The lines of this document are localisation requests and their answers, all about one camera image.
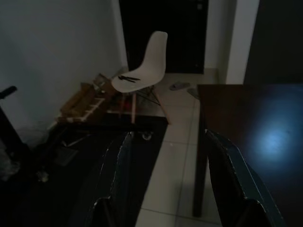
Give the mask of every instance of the black table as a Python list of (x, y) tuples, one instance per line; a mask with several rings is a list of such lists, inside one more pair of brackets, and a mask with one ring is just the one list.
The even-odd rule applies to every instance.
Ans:
[(202, 209), (204, 129), (236, 144), (288, 226), (303, 214), (303, 85), (199, 85), (201, 111), (193, 215)]

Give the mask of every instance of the white plastic chair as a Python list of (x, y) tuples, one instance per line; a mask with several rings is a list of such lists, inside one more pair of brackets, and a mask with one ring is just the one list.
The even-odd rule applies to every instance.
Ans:
[[(151, 92), (156, 97), (158, 104), (161, 106), (168, 123), (170, 124), (169, 117), (165, 111), (161, 101), (159, 100), (158, 94), (154, 90), (154, 85), (159, 83), (165, 74), (166, 68), (166, 42), (167, 33), (156, 31), (154, 32), (147, 44), (144, 60), (137, 69), (123, 73), (125, 77), (138, 78), (135, 83), (128, 80), (121, 80), (116, 76), (112, 80), (113, 87), (122, 93), (133, 93), (133, 104), (132, 104), (132, 123), (135, 121), (135, 109), (136, 109), (136, 93), (135, 91), (141, 90), (146, 87), (151, 87)], [(121, 110), (123, 109), (125, 96), (123, 95)]]

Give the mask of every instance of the chair seat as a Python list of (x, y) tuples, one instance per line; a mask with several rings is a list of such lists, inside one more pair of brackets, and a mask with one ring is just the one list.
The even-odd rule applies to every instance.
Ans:
[(137, 80), (135, 83), (132, 83), (128, 80), (120, 80), (118, 76), (113, 78), (112, 80), (112, 85), (113, 87), (122, 93), (128, 93), (128, 92), (133, 92), (137, 91), (146, 87), (150, 87), (152, 85), (155, 85), (160, 82), (160, 80), (163, 78), (163, 76), (158, 76), (158, 75), (152, 75), (147, 70), (143, 69), (136, 69), (131, 72), (123, 73), (123, 76), (125, 77), (134, 77), (138, 78), (140, 80)]

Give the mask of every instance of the floor tile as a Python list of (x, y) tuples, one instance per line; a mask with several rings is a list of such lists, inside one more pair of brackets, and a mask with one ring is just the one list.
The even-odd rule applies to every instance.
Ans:
[[(183, 177), (181, 197), (178, 207), (178, 216), (195, 218), (192, 216), (192, 206), (194, 197), (195, 170), (196, 170), (196, 145), (189, 145), (185, 171)], [(214, 199), (214, 193), (210, 181), (209, 168), (206, 168), (205, 188), (202, 206), (202, 216), (199, 220), (220, 224), (220, 217)]]
[(195, 98), (187, 92), (187, 88), (178, 91), (171, 91), (168, 87), (161, 90), (156, 88), (161, 102), (164, 105), (193, 107)]
[(189, 133), (189, 144), (198, 144), (198, 130), (199, 130), (199, 118), (200, 118), (200, 108), (194, 108), (192, 122), (190, 126), (190, 133)]
[(141, 209), (136, 227), (174, 227), (175, 216)]
[(218, 84), (218, 73), (216, 69), (207, 69), (204, 75), (199, 77), (199, 84)]
[[(164, 141), (188, 143), (193, 108), (165, 106), (165, 109), (170, 117), (171, 125), (168, 125), (166, 129)], [(157, 116), (164, 116), (161, 109)]]
[(177, 213), (186, 151), (186, 144), (163, 142), (142, 208)]
[(156, 85), (156, 91), (164, 105), (193, 107), (195, 98), (187, 92), (187, 88), (171, 91), (169, 87), (178, 81), (187, 82), (191, 87), (196, 87), (201, 77), (202, 74), (166, 74), (163, 80)]
[(164, 141), (174, 143), (188, 143), (190, 124), (172, 123), (167, 126)]
[(202, 77), (202, 74), (194, 73), (166, 73), (160, 81), (160, 84), (172, 85), (178, 81), (188, 82), (190, 84), (196, 84), (198, 80)]
[(187, 218), (177, 218), (175, 227), (222, 227), (221, 225), (207, 223)]
[[(190, 124), (192, 119), (193, 107), (164, 106), (172, 124)], [(161, 108), (156, 113), (157, 116), (164, 116)]]

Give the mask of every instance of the chair backrest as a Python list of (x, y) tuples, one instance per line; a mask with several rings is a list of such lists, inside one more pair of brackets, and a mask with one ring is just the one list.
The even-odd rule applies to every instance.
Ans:
[(153, 75), (162, 79), (166, 69), (166, 32), (154, 32), (147, 44), (144, 60), (140, 68), (152, 71)]

